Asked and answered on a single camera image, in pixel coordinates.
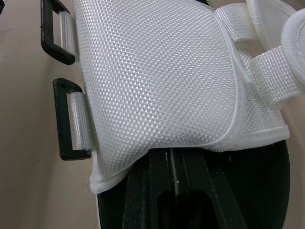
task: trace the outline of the strap loop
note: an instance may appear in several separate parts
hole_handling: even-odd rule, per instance
[[[74,18],[67,12],[59,13],[61,22],[61,47],[78,59],[76,26]]]
[[[215,15],[224,21],[234,43],[258,40],[246,3],[222,6]]]

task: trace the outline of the white nylon webbing strap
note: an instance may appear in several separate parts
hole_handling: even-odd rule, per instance
[[[93,150],[93,134],[85,94],[81,92],[71,93],[71,108],[77,149]]]
[[[289,68],[281,46],[256,56],[252,72],[270,105],[305,92],[304,86]]]
[[[246,3],[222,6],[214,13],[225,22],[234,43],[258,40]]]
[[[74,18],[65,11],[59,13],[61,22],[61,47],[78,59],[76,26]]]

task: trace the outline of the white woven fabric pad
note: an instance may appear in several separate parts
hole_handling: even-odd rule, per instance
[[[91,188],[151,148],[232,148],[245,119],[240,61],[210,8],[185,0],[73,0],[97,136]]]
[[[218,8],[215,14],[225,22],[244,67],[255,82],[254,88],[246,88],[244,133],[240,141],[230,150],[261,147],[287,139],[289,130],[280,109],[269,106],[263,96],[261,84],[255,79],[250,67],[255,57],[251,46],[258,41],[258,37],[247,4],[226,5]]]

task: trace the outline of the black rectangular buckle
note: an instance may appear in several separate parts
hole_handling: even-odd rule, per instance
[[[72,149],[67,94],[70,94],[71,92],[82,92],[81,87],[69,80],[59,78],[53,81],[53,88],[57,119],[59,153],[62,160],[84,160],[91,158],[91,150]]]
[[[62,11],[70,13],[59,0],[41,0],[41,46],[55,60],[71,65],[75,62],[75,57],[54,44],[52,11],[57,14]]]

